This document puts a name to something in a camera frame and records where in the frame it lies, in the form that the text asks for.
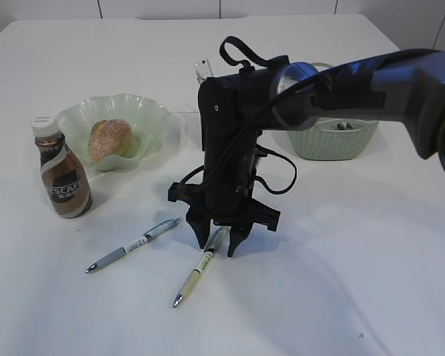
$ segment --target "yellow pen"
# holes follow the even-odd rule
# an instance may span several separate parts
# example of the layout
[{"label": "yellow pen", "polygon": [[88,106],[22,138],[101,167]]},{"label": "yellow pen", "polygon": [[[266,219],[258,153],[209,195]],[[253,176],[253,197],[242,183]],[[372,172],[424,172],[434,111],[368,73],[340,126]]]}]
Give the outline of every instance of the yellow pen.
[{"label": "yellow pen", "polygon": [[229,228],[220,228],[216,231],[216,234],[214,234],[214,236],[209,240],[205,248],[204,255],[201,257],[201,260],[198,262],[196,267],[193,268],[193,271],[191,271],[190,275],[185,281],[185,284],[183,284],[183,287],[181,287],[181,289],[179,290],[178,295],[173,302],[174,308],[176,308],[191,293],[195,285],[200,280],[202,273],[206,270],[209,262],[212,260],[217,249],[223,243],[228,232]]}]

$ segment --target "green glass bowl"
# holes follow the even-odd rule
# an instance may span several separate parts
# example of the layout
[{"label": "green glass bowl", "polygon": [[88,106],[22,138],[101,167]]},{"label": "green glass bowl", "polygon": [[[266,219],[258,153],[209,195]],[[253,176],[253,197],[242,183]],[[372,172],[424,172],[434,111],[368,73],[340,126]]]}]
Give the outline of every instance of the green glass bowl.
[{"label": "green glass bowl", "polygon": [[152,99],[133,94],[93,96],[62,111],[57,120],[67,145],[85,167],[92,166],[88,143],[90,130],[101,120],[123,119],[132,127],[130,147],[123,155],[110,155],[95,164],[98,171],[135,168],[140,160],[154,152],[168,129],[169,111]]}]

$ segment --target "white basket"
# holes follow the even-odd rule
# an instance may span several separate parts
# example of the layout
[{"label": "white basket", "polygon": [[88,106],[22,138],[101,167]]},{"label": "white basket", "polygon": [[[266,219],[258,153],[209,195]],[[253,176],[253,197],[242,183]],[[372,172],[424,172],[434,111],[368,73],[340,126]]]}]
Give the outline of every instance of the white basket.
[{"label": "white basket", "polygon": [[[340,130],[338,124],[349,123],[351,130]],[[367,146],[379,121],[319,119],[305,131],[288,131],[295,152],[315,161],[341,161],[356,158]]]}]

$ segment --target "pen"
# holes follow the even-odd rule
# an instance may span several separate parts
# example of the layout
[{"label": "pen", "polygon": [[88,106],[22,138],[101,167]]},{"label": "pen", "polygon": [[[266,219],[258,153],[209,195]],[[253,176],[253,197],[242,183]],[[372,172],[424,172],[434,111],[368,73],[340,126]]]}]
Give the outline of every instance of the pen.
[{"label": "pen", "polygon": [[132,252],[136,248],[140,247],[144,243],[148,243],[158,237],[159,235],[163,234],[165,231],[170,230],[171,228],[174,228],[179,224],[181,219],[178,217],[176,219],[166,220],[162,222],[161,224],[155,226],[151,230],[148,230],[145,232],[141,238],[138,240],[133,241],[132,243],[129,243],[126,246],[123,246],[121,248],[118,248],[114,252],[111,252],[107,256],[101,258],[99,261],[94,263],[91,267],[86,269],[86,273],[92,273],[95,271],[100,270],[101,268],[104,268],[107,265],[110,265],[112,262],[117,261],[119,258],[124,257],[129,252]]},{"label": "pen", "polygon": [[216,234],[209,240],[207,247],[205,248],[205,253],[201,257],[201,260],[198,262],[193,271],[191,271],[189,277],[186,279],[185,284],[178,292],[175,301],[173,302],[173,307],[176,308],[188,295],[191,293],[195,285],[201,278],[201,274],[206,270],[209,262],[212,260],[214,254],[217,249],[223,243],[223,240],[227,236],[229,232],[229,228],[220,228],[216,231]]}]

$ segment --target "coffee bottle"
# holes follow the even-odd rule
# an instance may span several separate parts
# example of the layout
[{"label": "coffee bottle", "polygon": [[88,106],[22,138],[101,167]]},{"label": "coffee bottle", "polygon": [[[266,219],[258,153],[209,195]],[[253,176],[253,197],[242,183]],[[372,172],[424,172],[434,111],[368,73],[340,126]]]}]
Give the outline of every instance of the coffee bottle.
[{"label": "coffee bottle", "polygon": [[72,219],[92,206],[92,194],[84,168],[66,145],[58,122],[50,116],[31,122],[41,156],[42,181],[60,217]]}]

